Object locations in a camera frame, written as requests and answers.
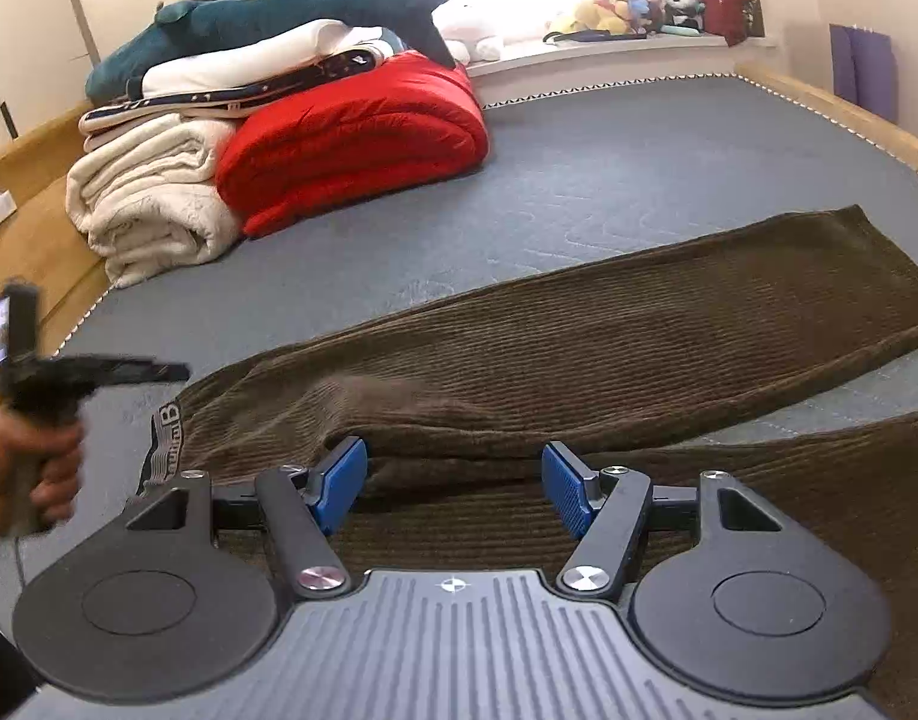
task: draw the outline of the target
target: blue gripper pad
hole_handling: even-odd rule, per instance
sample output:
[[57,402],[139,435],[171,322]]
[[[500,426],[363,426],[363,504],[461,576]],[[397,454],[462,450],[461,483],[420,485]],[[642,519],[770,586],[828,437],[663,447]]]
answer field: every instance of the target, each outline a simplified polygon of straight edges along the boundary
[[319,501],[310,507],[312,517],[325,536],[331,536],[339,530],[359,491],[362,490],[367,469],[369,455],[366,452],[366,443],[360,439],[329,471],[326,471]]
[[595,519],[586,488],[582,479],[550,445],[542,450],[542,491],[556,507],[556,512],[572,537],[585,536]]

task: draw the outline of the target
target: red comforter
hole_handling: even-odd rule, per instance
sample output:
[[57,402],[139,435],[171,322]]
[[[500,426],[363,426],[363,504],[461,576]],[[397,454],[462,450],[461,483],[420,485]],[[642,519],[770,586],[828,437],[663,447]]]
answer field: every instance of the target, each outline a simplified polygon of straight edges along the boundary
[[470,170],[489,139],[469,77],[416,52],[249,117],[216,173],[247,235]]

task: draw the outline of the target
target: bed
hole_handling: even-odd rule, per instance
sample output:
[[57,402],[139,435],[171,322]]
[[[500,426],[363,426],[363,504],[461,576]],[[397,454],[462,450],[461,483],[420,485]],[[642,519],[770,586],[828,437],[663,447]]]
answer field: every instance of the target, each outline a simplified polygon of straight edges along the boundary
[[[62,352],[182,360],[201,378],[481,285],[851,203],[918,264],[918,170],[743,76],[600,84],[486,108],[493,149],[482,170],[321,215],[243,242],[214,264],[108,293]],[[26,578],[121,511],[149,448],[150,411],[177,391],[105,391],[88,403],[78,512],[24,543]],[[917,409],[918,351],[698,442],[779,439]],[[0,545],[6,633],[17,594],[11,549]]]

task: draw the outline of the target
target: wooden bed frame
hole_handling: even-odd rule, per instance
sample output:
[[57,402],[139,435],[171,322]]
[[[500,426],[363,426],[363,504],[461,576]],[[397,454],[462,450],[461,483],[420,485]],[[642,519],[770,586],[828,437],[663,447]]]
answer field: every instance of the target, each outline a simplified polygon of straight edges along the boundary
[[[760,64],[741,63],[744,79],[833,119],[918,170],[918,138],[845,100],[782,76]],[[109,288],[102,261],[65,215],[65,174],[82,155],[78,120],[86,108],[18,139],[0,153],[0,188],[19,210],[0,226],[0,287],[10,277],[40,285],[40,338],[55,351],[86,311]]]

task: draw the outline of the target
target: teal stuffed shark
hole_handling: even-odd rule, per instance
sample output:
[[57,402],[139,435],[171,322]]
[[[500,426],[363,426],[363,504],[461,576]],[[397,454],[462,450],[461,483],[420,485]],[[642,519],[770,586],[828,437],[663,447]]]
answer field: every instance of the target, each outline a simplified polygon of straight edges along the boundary
[[182,0],[169,4],[129,43],[100,62],[86,81],[96,105],[123,97],[147,71],[184,56],[241,49],[316,19],[383,26],[443,67],[455,61],[432,11],[449,0]]

